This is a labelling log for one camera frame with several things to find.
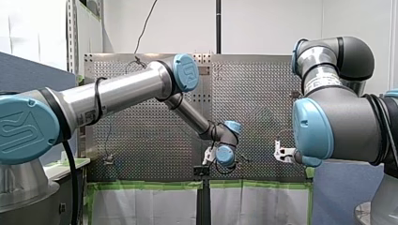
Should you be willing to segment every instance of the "metal frame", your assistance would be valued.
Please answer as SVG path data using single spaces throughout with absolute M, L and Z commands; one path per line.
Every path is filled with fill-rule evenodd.
M 79 44 L 76 0 L 67 1 L 68 72 L 79 72 Z

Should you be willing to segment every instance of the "blue joint cap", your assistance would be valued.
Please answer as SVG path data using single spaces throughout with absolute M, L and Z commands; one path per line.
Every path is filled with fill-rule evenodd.
M 173 60 L 173 73 L 176 84 L 182 92 L 190 92 L 199 83 L 199 69 L 195 60 L 188 54 L 177 54 Z
M 293 130 L 296 148 L 310 158 L 330 158 L 334 150 L 333 132 L 322 108 L 310 98 L 295 101 Z
M 242 130 L 242 125 L 236 121 L 227 120 L 224 121 L 224 124 L 232 131 L 234 131 L 236 134 L 240 134 L 240 131 Z
M 318 167 L 322 164 L 322 160 L 316 157 L 302 157 L 302 164 L 308 167 Z
M 222 145 L 216 151 L 216 159 L 223 167 L 232 166 L 235 162 L 234 152 L 229 146 Z
M 388 91 L 385 97 L 398 98 L 398 89 L 392 89 Z
M 49 151 L 60 132 L 53 111 L 29 97 L 0 97 L 0 164 L 16 165 Z

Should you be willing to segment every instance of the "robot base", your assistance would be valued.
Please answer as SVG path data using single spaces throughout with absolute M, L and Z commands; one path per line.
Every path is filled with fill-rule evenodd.
M 0 207 L 2 225 L 58 225 L 60 221 L 59 185 L 51 183 L 46 195 L 27 202 Z
M 398 224 L 398 179 L 384 173 L 383 180 L 372 199 L 355 209 L 359 225 L 396 225 Z

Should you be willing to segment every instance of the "white panel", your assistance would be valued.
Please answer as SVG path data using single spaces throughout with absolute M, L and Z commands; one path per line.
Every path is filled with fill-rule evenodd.
M 324 0 L 322 38 L 353 36 L 375 55 L 375 73 L 366 93 L 383 93 L 390 82 L 391 0 Z
M 152 3 L 104 0 L 104 51 L 133 53 Z M 138 53 L 207 53 L 215 41 L 214 0 L 159 1 Z
M 0 51 L 67 69 L 65 0 L 0 0 Z
M 222 53 L 290 54 L 321 22 L 321 0 L 222 1 Z

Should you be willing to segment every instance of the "metal bracket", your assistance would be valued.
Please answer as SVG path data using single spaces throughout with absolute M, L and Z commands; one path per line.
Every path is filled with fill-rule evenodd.
M 281 141 L 275 140 L 274 157 L 281 162 L 294 163 L 296 148 L 283 148 Z

